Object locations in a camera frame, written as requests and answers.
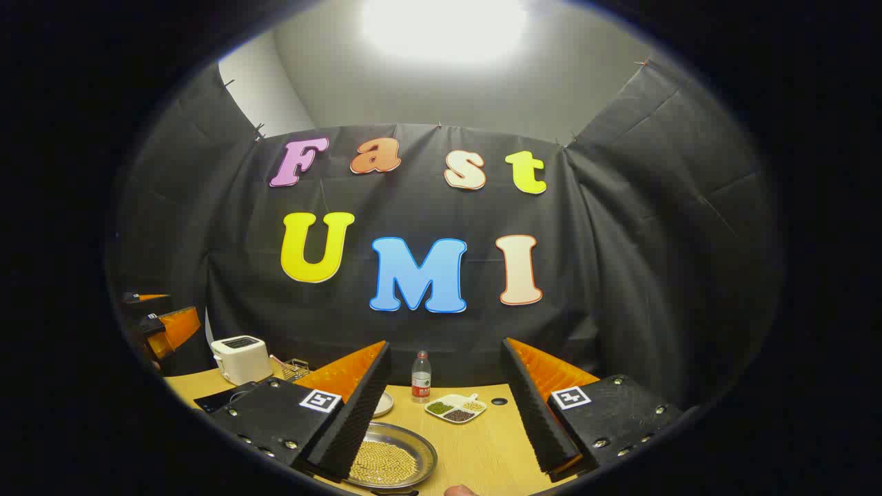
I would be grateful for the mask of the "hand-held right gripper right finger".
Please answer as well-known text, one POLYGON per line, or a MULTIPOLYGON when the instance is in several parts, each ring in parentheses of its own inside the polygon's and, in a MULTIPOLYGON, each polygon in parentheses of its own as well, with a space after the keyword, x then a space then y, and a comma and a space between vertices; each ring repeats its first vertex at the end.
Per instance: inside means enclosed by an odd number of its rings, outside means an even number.
POLYGON ((548 476, 633 457, 683 415, 627 375, 601 379, 510 337, 501 343, 501 367, 548 476))

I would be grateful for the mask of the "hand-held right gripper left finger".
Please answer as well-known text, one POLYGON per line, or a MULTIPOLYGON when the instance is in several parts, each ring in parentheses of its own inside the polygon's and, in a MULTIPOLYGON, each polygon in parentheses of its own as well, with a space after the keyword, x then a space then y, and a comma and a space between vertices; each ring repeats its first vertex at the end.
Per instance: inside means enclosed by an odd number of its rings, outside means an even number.
POLYGON ((373 343, 295 382, 259 381, 208 418, 258 456, 340 480, 349 476, 387 387, 390 348, 373 343))

